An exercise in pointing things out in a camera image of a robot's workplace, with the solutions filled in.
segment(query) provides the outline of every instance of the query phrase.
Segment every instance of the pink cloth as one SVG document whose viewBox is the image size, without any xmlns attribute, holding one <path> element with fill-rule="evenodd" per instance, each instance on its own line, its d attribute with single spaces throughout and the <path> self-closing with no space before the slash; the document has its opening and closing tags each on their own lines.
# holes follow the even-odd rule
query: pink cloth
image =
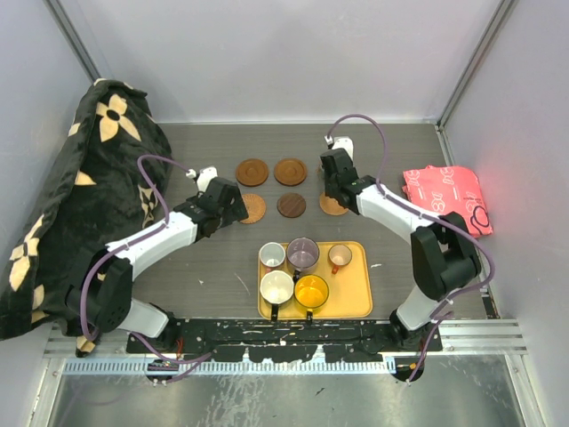
<svg viewBox="0 0 569 427">
<path fill-rule="evenodd" d="M 403 191 L 414 205 L 438 214 L 455 211 L 475 238 L 493 233 L 478 178 L 470 169 L 427 166 L 405 171 L 403 176 L 407 184 Z"/>
</svg>

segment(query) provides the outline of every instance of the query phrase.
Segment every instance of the wooden coaster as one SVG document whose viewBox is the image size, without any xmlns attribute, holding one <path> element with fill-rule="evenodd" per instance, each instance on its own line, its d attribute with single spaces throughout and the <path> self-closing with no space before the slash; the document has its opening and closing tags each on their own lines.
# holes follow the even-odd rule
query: wooden coaster
<svg viewBox="0 0 569 427">
<path fill-rule="evenodd" d="M 259 221 L 267 212 L 267 204 L 263 197 L 256 194 L 243 194 L 243 201 L 249 218 L 240 221 L 242 224 L 254 224 Z"/>
<path fill-rule="evenodd" d="M 297 193 L 286 193 L 276 202 L 278 212 L 286 218 L 298 218 L 306 211 L 306 200 Z"/>
<path fill-rule="evenodd" d="M 340 216 L 348 211 L 348 208 L 341 207 L 335 199 L 326 196 L 324 192 L 320 195 L 320 208 L 325 214 L 333 216 Z"/>
<path fill-rule="evenodd" d="M 306 165 L 298 158 L 284 158 L 275 166 L 275 179 L 283 185 L 294 187 L 306 180 Z"/>
<path fill-rule="evenodd" d="M 257 187 L 268 178 L 268 166 L 258 158 L 248 158 L 235 171 L 237 180 L 247 187 Z"/>
</svg>

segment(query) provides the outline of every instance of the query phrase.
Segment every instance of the black cloth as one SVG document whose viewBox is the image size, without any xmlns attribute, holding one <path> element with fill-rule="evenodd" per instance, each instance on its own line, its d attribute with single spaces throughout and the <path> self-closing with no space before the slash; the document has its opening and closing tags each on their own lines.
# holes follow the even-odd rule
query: black cloth
<svg viewBox="0 0 569 427">
<path fill-rule="evenodd" d="M 66 335 L 81 334 L 63 304 L 78 248 L 125 238 L 148 226 L 156 199 L 136 161 L 145 153 L 171 156 L 150 115 L 146 94 L 99 79 L 80 101 L 19 243 L 0 278 L 0 340 L 58 319 Z M 163 191 L 170 166 L 146 161 Z"/>
</svg>

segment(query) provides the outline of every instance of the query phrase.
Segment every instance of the tray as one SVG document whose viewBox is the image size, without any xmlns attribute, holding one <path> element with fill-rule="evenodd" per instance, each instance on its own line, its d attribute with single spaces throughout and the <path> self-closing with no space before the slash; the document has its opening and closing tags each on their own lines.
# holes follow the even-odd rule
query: tray
<svg viewBox="0 0 569 427">
<path fill-rule="evenodd" d="M 367 271 L 365 249 L 357 242 L 317 242 L 320 248 L 320 258 L 317 269 L 313 274 L 323 278 L 330 287 L 330 296 L 326 304 L 315 310 L 314 318 L 363 318 L 372 312 L 372 290 L 370 289 L 370 277 Z M 346 245 L 352 251 L 352 262 L 340 268 L 337 274 L 332 274 L 332 264 L 328 260 L 328 252 L 334 245 Z M 260 296 L 260 280 L 265 275 L 265 268 L 257 261 L 259 279 L 257 282 L 257 298 L 259 314 L 264 318 L 270 318 L 270 304 Z M 283 270 L 292 275 L 287 266 Z M 293 298 L 283 304 L 278 311 L 279 320 L 294 320 L 306 318 L 304 309 Z"/>
</svg>

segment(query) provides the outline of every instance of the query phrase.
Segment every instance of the white wall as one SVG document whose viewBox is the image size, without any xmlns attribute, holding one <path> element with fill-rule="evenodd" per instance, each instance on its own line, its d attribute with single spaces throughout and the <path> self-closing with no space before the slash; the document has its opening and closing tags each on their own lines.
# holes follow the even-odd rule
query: white wall
<svg viewBox="0 0 569 427">
<path fill-rule="evenodd" d="M 62 0 L 162 122 L 438 118 L 498 0 Z"/>
<path fill-rule="evenodd" d="M 500 306 L 519 319 L 545 401 L 566 425 L 569 3 L 519 2 L 447 132 L 490 209 Z"/>
<path fill-rule="evenodd" d="M 0 58 L 3 269 L 90 82 L 41 1 L 3 4 Z M 38 362 L 46 332 L 0 342 L 2 425 L 26 425 L 41 374 Z"/>
</svg>

